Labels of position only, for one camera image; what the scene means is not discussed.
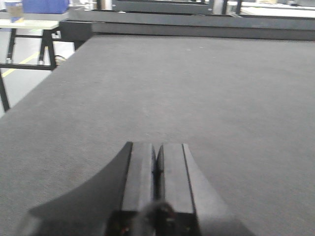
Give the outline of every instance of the gray floor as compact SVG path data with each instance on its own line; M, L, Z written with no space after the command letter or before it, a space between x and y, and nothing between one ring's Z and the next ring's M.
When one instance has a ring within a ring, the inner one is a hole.
M20 34L41 34L40 30L18 29ZM5 62L6 50L9 40L8 29L0 29L0 61ZM20 63L39 51L40 39L17 38L14 50L14 63ZM55 44L56 55L62 55L69 58L73 54L72 43L58 42ZM37 59L33 58L27 63L37 63ZM2 74L8 69L1 69ZM4 77L4 83L7 90L8 99L11 107L15 106L26 94L34 87L41 83L49 74L50 71L40 70L14 70ZM1 105L0 117L4 115Z
M188 143L258 236L314 236L313 42L95 36L0 119L0 228L126 141Z

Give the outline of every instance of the black metal beam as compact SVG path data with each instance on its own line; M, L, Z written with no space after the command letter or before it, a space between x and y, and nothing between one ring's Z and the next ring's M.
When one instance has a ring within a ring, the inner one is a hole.
M33 64L0 63L0 68L24 69L24 70L53 70L53 68L50 65L33 65Z
M0 97L1 97L4 112L7 112L10 109L10 104L8 101L8 97L6 95L5 85L2 79L2 75L1 75L1 69L0 69Z
M315 30L161 26L115 23L94 23L93 28L94 32L110 34L315 40Z

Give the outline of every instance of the yellow floor line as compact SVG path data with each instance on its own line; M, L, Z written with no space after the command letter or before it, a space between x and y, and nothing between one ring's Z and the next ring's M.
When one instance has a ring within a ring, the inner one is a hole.
M39 52L36 52L34 53L33 55L29 56L28 58L24 59L23 61L21 61L19 64L25 64L27 62L29 62L30 60L32 60L33 58L36 58L38 57L39 55ZM7 71L5 71L3 74L2 74L2 78L4 78L5 76L11 74L13 71L15 71L16 69L9 69Z

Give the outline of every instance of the gray felt table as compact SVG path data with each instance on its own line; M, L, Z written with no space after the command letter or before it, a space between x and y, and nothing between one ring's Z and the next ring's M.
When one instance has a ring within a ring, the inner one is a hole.
M147 141L188 143L258 236L313 236L314 74L314 42L93 37L0 119L1 235Z

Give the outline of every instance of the table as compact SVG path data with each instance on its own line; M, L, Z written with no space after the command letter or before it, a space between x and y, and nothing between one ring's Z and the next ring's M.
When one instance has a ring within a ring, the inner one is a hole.
M237 1L227 2L227 12L235 12L237 6ZM263 7L263 8L273 8L273 9L294 9L294 10L315 10L313 6L291 6L287 4L268 4L268 3L257 3L257 2L242 2L242 9L246 7Z
M0 119L2 235L128 140L188 143L258 236L312 236L313 42L94 36Z
M315 10L271 9L262 7L243 7L242 13L261 16L309 17L315 18Z
M56 68L54 44L51 34L56 31L59 26L58 21L44 21L44 20L24 20L22 23L11 23L9 19L0 19L0 28L11 29L10 40L8 45L8 53L6 57L6 63L0 63L0 96L3 104L4 111L10 109L8 98L5 91L5 86L1 76L1 68L15 68L15 69L36 69L36 70L53 70ZM41 29L43 33L39 35L18 35L17 29ZM13 49L15 44L15 38L41 38L40 53L37 65L29 64L14 64L13 63ZM50 65L43 65L45 47L48 48Z

